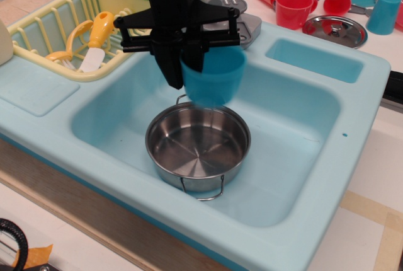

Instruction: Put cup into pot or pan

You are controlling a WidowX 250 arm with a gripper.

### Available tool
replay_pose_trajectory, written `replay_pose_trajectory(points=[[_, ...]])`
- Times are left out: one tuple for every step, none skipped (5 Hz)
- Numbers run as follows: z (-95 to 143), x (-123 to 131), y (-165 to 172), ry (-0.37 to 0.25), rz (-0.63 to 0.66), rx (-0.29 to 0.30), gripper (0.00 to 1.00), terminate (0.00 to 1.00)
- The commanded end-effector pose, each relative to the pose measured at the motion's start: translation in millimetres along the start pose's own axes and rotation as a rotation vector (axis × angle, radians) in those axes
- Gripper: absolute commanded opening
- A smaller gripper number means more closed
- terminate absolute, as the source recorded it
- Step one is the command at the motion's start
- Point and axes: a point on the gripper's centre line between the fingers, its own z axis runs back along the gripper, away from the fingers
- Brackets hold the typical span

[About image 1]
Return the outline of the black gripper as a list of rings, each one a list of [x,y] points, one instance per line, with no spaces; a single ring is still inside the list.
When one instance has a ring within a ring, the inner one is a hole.
[[[144,11],[119,17],[114,26],[122,35],[124,52],[150,51],[154,54],[168,85],[183,87],[182,60],[202,72],[210,47],[240,44],[238,9],[200,0],[149,0]]]

